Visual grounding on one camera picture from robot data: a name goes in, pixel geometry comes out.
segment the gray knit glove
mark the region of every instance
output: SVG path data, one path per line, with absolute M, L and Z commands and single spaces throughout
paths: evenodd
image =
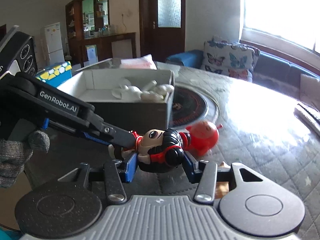
M 33 150 L 49 151 L 50 141 L 46 133 L 34 131 L 28 142 L 0 140 L 0 187 L 11 187 L 23 172 L 24 164 L 31 158 Z

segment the yellow polka dot box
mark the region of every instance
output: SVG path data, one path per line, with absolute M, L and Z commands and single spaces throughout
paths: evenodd
M 72 77 L 69 61 L 48 67 L 44 72 L 37 73 L 36 78 L 53 87 L 58 87 Z

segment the window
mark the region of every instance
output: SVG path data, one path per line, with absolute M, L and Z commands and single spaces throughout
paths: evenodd
M 244 19 L 246 28 L 320 53 L 320 0 L 245 0 Z

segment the red balloon toy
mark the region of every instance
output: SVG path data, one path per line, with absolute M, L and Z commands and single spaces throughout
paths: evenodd
M 213 148 L 218 139 L 218 129 L 222 125 L 215 126 L 214 123 L 209 121 L 201 121 L 194 125 L 186 127 L 191 136 L 191 145 L 189 149 L 195 149 L 198 156 L 203 156 Z

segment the white refrigerator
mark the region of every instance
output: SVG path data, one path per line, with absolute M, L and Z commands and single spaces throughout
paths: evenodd
M 47 65 L 64 62 L 60 23 L 45 26 L 43 33 L 44 57 Z

